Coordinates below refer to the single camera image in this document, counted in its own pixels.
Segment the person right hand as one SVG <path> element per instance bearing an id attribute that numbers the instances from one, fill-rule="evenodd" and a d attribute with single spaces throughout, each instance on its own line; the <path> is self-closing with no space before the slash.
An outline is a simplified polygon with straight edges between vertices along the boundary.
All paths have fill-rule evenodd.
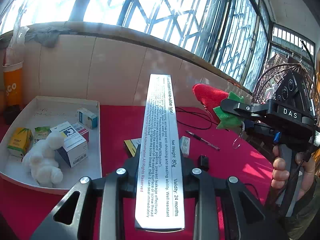
<path id="1" fill-rule="evenodd" d="M 272 182 L 271 186 L 274 189 L 282 189 L 285 182 L 289 178 L 289 171 L 285 169 L 286 162 L 279 156 L 279 147 L 273 147 L 273 153 L 276 157 L 273 162 Z M 315 161 L 313 157 L 306 163 L 304 162 L 302 167 L 304 168 L 304 176 L 299 190 L 298 200 L 300 200 L 310 189 L 315 177 Z"/>

